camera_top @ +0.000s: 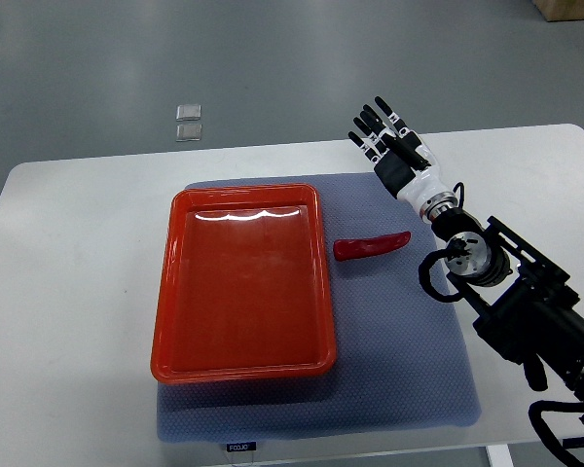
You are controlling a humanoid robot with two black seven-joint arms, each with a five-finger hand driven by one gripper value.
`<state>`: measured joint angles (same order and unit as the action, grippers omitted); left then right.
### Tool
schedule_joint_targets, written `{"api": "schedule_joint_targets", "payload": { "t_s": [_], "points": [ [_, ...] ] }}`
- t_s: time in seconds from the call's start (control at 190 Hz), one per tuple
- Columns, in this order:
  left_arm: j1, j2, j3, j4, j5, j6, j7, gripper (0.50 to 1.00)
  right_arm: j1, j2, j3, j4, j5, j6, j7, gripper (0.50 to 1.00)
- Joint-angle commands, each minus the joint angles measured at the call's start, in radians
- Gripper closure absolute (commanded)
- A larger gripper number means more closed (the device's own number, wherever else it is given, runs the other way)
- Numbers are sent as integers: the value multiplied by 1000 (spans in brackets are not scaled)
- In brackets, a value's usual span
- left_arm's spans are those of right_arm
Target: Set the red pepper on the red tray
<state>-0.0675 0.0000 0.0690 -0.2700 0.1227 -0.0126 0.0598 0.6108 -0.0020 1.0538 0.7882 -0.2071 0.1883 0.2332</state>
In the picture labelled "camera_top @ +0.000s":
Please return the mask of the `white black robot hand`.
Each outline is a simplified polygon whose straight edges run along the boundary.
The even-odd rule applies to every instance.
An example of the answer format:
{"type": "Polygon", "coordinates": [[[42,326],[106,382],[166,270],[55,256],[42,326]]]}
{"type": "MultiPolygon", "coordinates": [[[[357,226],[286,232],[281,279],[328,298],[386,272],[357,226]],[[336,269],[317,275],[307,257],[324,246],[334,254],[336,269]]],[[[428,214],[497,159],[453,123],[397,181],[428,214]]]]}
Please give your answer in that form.
{"type": "Polygon", "coordinates": [[[441,179],[439,163],[421,137],[380,96],[365,104],[353,122],[358,131],[348,138],[373,165],[383,186],[408,202],[426,223],[442,212],[461,208],[464,189],[441,179]]]}

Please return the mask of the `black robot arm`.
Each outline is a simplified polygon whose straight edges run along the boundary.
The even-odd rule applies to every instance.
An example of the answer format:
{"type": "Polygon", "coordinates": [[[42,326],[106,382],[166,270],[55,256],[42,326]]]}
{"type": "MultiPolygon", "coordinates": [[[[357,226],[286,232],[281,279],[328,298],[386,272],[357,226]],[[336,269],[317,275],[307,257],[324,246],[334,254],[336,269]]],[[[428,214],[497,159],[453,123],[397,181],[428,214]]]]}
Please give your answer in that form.
{"type": "Polygon", "coordinates": [[[496,218],[482,227],[463,209],[463,200],[443,192],[422,203],[421,218],[445,246],[420,264],[420,286],[441,303],[467,301],[478,315],[478,336],[522,366],[532,390],[547,389],[547,369],[559,376],[574,401],[536,401],[529,421],[550,453],[578,466],[543,416],[576,413],[584,425],[584,318],[574,310],[579,296],[563,269],[496,218]]]}

